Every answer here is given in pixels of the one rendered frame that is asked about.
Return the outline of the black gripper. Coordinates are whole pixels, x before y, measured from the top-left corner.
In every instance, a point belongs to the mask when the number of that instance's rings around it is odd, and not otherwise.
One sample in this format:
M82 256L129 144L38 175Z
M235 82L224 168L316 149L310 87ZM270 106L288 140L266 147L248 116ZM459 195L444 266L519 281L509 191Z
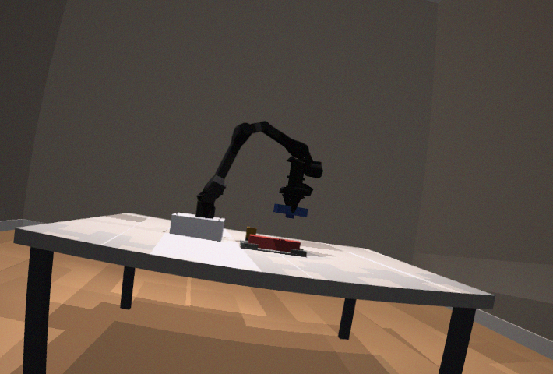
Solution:
M302 188L302 182L305 180L304 175L290 173L287 178L288 185L281 187L279 193L283 193L284 202L286 206L291 206L291 212L294 213L298 207L299 202L304 199L304 196L309 196L310 191Z

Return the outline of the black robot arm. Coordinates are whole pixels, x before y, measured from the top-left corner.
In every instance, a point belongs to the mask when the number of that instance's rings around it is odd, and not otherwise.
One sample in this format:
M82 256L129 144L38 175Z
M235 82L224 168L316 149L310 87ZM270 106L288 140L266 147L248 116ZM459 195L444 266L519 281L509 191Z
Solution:
M321 178L323 173L322 162L313 161L307 144L290 138L266 121L250 125L248 123L241 123L234 129L231 145L224 155L216 174L208 181L203 191L197 195L196 217L214 219L216 209L214 203L220 195L223 195L223 191L227 186L224 184L224 179L242 144L251 134L257 132L264 132L284 146L292 155L287 159L288 162L291 162L290 173L299 175L305 174L308 177Z

